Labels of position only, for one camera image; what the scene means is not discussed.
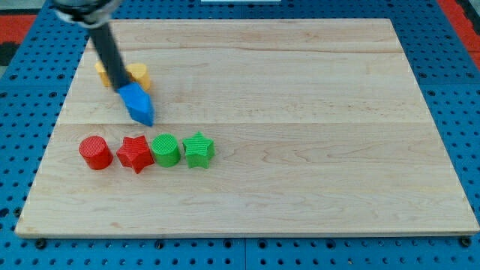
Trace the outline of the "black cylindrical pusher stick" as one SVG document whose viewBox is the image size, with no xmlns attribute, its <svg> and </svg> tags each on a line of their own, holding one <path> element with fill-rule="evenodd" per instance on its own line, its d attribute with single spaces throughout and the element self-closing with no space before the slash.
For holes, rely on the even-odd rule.
<svg viewBox="0 0 480 270">
<path fill-rule="evenodd" d="M 110 29 L 110 24 L 106 22 L 97 28 L 90 28 L 88 33 L 113 88 L 118 90 L 128 85 L 131 81 Z"/>
</svg>

